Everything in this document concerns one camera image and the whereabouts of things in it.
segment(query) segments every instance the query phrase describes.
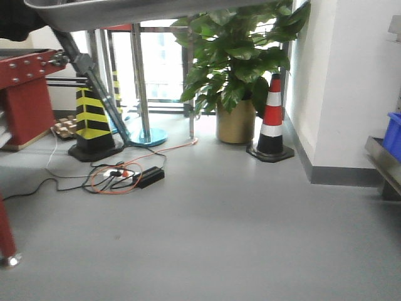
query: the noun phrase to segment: potted plant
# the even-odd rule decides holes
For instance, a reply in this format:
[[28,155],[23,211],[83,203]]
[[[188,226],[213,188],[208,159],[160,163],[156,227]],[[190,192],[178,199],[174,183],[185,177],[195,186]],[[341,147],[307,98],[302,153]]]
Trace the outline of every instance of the potted plant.
[[[293,13],[292,2],[210,11],[172,24],[189,28],[188,34],[175,33],[175,37],[184,47],[191,44],[194,56],[180,101],[195,98],[196,114],[217,107],[217,136],[224,142],[252,140],[255,113],[263,118],[269,90],[263,75],[277,73],[280,67],[289,70],[287,53],[272,43],[295,40],[310,13],[309,1]],[[266,23],[271,30],[265,30]],[[240,133],[226,135],[227,128],[228,132],[240,129]]]

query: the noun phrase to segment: gold plant pot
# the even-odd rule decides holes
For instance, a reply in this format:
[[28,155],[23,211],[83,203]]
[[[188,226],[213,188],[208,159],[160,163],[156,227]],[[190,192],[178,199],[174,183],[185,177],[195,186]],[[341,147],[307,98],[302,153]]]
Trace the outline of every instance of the gold plant pot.
[[216,135],[232,144],[250,143],[254,136],[256,112],[250,100],[241,100],[231,113],[217,102]]

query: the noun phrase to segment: metal shelf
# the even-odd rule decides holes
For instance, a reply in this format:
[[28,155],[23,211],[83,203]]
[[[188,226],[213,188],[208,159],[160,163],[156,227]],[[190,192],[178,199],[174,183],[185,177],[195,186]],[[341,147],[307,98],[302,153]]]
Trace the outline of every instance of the metal shelf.
[[155,19],[169,19],[214,9],[272,0],[24,0],[58,31],[78,31]]
[[368,138],[365,144],[368,158],[389,185],[401,195],[401,163],[382,147],[382,142],[383,139]]

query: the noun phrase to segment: red table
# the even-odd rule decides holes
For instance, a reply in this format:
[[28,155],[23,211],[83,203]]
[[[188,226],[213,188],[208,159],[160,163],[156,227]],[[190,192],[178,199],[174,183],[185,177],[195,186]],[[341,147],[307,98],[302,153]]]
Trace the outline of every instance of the red table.
[[[45,76],[65,68],[49,62],[55,54],[55,50],[0,50],[0,106],[12,135],[8,146],[13,149],[36,140],[54,125]],[[21,260],[1,196],[0,252],[7,267]]]

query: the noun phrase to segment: blue plastic bin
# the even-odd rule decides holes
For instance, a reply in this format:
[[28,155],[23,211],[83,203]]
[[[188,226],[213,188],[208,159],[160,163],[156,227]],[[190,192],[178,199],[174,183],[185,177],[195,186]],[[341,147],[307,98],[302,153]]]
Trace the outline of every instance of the blue plastic bin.
[[401,113],[388,113],[388,116],[390,122],[382,146],[401,162]]

